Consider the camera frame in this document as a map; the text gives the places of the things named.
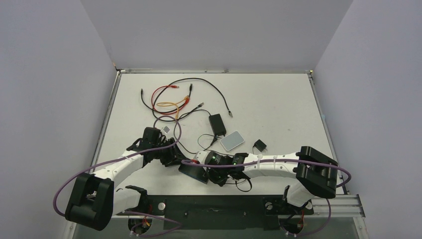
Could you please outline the small black wall adapter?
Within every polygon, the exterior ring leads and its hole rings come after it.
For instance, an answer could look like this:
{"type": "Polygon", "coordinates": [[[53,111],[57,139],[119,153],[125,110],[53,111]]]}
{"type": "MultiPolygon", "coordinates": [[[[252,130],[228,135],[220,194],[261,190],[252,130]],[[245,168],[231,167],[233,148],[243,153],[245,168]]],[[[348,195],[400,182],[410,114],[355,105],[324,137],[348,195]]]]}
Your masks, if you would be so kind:
{"type": "Polygon", "coordinates": [[[258,149],[260,152],[263,152],[267,149],[267,145],[260,139],[255,141],[255,143],[253,144],[253,147],[258,149]]]}

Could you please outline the black ribbed network switch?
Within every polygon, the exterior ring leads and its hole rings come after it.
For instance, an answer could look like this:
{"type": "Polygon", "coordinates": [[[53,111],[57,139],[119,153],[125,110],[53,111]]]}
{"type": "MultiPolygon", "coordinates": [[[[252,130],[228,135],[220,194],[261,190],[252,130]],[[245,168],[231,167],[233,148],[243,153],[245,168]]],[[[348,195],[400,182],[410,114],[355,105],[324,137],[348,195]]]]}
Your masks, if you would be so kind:
{"type": "Polygon", "coordinates": [[[206,171],[202,167],[196,167],[196,166],[189,166],[185,164],[181,164],[178,168],[179,172],[199,181],[204,184],[207,184],[209,181],[209,178],[207,176],[206,171]]]}

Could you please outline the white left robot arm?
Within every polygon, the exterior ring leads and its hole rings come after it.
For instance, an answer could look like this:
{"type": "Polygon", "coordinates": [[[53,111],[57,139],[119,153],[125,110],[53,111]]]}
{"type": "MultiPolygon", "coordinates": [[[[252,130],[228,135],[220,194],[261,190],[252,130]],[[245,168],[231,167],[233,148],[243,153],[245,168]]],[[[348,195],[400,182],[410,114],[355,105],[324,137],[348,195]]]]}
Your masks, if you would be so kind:
{"type": "Polygon", "coordinates": [[[167,138],[163,129],[147,127],[143,136],[134,141],[118,161],[107,163],[93,173],[76,176],[65,219],[101,231],[116,214],[127,210],[136,214],[151,212],[153,207],[147,190],[133,185],[120,189],[117,186],[155,159],[171,167],[180,165],[186,157],[175,138],[167,138]]]}

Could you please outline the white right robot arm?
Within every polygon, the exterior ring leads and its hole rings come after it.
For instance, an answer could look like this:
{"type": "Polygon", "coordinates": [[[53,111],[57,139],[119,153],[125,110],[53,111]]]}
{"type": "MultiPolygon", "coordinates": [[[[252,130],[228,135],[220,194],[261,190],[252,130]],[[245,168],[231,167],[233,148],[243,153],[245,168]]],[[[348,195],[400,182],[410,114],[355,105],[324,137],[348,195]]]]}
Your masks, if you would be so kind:
{"type": "Polygon", "coordinates": [[[200,151],[195,159],[206,166],[206,175],[219,186],[228,179],[250,180],[256,177],[284,177],[296,180],[285,188],[281,207],[288,213],[310,199],[336,196],[338,163],[310,146],[284,155],[237,153],[234,156],[215,151],[200,151]]]}

